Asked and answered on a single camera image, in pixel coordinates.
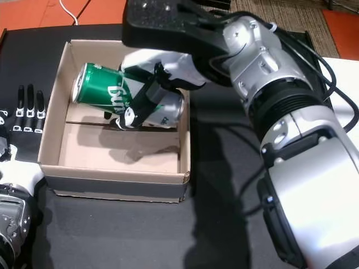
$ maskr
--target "aluminum can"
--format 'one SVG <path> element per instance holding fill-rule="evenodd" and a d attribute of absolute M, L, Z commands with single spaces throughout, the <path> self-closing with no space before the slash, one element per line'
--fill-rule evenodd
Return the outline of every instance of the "aluminum can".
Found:
<path fill-rule="evenodd" d="M 143 85 L 132 74 L 85 63 L 73 83 L 72 101 L 121 115 Z M 163 128 L 176 127 L 184 106 L 181 92 L 169 91 L 145 123 Z"/>

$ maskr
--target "white paper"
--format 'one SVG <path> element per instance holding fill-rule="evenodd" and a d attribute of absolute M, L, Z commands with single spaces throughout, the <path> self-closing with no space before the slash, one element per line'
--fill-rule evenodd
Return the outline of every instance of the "white paper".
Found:
<path fill-rule="evenodd" d="M 324 58 L 333 69 L 337 77 L 337 88 L 343 91 L 354 103 L 359 104 L 359 61 Z M 328 71 L 320 64 L 320 68 L 326 78 L 330 79 Z M 353 117 L 353 109 L 336 93 L 334 92 L 330 101 L 334 108 L 334 112 L 344 127 Z M 349 138 L 353 141 L 357 149 L 359 149 L 359 124 L 357 124 L 349 133 Z"/>

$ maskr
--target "black table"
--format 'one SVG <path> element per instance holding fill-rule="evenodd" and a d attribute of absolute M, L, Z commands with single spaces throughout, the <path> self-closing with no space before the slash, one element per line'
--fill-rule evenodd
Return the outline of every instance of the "black table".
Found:
<path fill-rule="evenodd" d="M 66 41 L 120 37 L 120 25 L 9 31 L 0 57 L 0 108 L 15 107 L 19 84 L 33 83 L 49 98 Z M 57 197 L 42 186 L 34 268 L 292 268 L 277 257 L 261 213 L 242 216 L 258 203 L 255 183 L 245 183 L 263 166 L 237 95 L 212 85 L 191 98 L 195 195 L 177 205 L 105 201 Z M 14 140 L 23 159 L 36 160 L 38 134 Z"/>

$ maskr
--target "open cardboard box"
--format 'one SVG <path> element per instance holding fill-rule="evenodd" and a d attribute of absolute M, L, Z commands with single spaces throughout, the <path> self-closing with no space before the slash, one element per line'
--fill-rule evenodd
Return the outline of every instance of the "open cardboard box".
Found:
<path fill-rule="evenodd" d="M 74 79 L 86 62 L 118 69 L 135 51 L 120 41 L 66 43 L 49 102 L 38 162 L 57 195 L 180 202 L 190 175 L 188 95 L 173 132 L 115 131 L 103 112 L 71 103 Z"/>

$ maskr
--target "orange floor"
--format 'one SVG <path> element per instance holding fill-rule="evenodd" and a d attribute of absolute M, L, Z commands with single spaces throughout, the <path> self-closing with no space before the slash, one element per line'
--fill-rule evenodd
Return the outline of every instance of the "orange floor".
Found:
<path fill-rule="evenodd" d="M 87 0 L 62 0 L 75 16 Z M 79 24 L 120 24 L 125 0 L 91 0 L 79 18 Z M 8 30 L 71 25 L 73 19 L 58 0 L 16 0 L 0 3 L 0 33 Z"/>
<path fill-rule="evenodd" d="M 359 16 L 329 10 L 323 14 L 340 57 L 359 60 Z"/>

